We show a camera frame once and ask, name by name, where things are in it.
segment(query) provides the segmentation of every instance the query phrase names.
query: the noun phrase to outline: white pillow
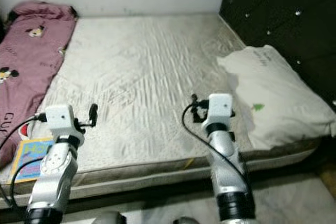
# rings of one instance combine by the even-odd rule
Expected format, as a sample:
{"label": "white pillow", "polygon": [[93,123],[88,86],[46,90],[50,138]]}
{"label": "white pillow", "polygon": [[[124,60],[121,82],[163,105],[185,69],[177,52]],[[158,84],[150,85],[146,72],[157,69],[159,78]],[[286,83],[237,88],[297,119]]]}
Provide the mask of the white pillow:
{"label": "white pillow", "polygon": [[218,58],[242,108],[255,149],[336,135],[336,114],[271,46]]}

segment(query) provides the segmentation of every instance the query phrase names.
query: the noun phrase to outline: mattress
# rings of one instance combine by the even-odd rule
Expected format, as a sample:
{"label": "mattress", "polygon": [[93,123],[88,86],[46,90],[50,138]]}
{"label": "mattress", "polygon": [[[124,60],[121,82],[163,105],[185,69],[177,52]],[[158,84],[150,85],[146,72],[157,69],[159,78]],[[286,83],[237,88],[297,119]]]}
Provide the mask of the mattress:
{"label": "mattress", "polygon": [[[71,104],[85,120],[90,105],[99,106],[97,126],[87,129],[78,149],[70,197],[209,177],[208,150],[184,131],[181,114],[193,93],[201,99],[231,93],[217,57],[244,46],[216,14],[79,19],[64,64],[38,109]],[[235,98],[234,110],[232,131],[251,170],[299,162],[318,146],[308,141],[254,150]],[[191,119],[189,114],[187,124],[203,135]],[[48,135],[45,124],[34,126],[34,137]],[[8,172],[9,167],[2,171],[0,183],[7,182]],[[32,185],[17,184],[19,203],[26,203]]]}

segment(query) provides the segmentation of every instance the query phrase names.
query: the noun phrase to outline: pink blanket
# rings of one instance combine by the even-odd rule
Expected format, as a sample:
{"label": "pink blanket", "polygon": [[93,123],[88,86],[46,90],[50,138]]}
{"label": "pink blanket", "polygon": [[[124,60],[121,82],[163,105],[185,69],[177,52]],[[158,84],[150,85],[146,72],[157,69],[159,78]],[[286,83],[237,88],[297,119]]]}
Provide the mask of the pink blanket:
{"label": "pink blanket", "polygon": [[[76,24],[71,6],[29,1],[10,13],[13,23],[0,44],[0,143],[40,105],[63,62]],[[16,132],[0,150],[0,168],[15,154]]]}

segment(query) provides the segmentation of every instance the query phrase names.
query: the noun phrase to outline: colorful book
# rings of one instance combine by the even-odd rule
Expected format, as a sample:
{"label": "colorful book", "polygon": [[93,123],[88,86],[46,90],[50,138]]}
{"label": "colorful book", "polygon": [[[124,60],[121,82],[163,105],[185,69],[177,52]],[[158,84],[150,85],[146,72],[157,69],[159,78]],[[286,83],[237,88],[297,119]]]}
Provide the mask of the colorful book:
{"label": "colorful book", "polygon": [[[12,176],[20,166],[31,160],[44,157],[49,146],[52,146],[53,143],[54,141],[51,137],[21,141],[12,165],[10,180],[12,180]],[[36,161],[25,166],[16,176],[15,183],[37,179],[40,175],[40,164],[41,161]]]}

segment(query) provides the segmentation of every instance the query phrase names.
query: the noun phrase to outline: floor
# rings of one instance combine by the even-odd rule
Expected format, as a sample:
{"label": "floor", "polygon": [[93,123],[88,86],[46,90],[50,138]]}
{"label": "floor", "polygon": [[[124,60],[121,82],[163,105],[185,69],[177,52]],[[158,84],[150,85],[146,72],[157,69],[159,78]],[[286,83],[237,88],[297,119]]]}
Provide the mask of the floor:
{"label": "floor", "polygon": [[[253,188],[260,223],[336,223],[336,200],[315,174],[270,179],[254,183]],[[210,190],[67,214],[63,223],[92,223],[107,210],[122,212],[128,224],[171,224],[180,216],[194,217],[200,224],[219,223]]]}

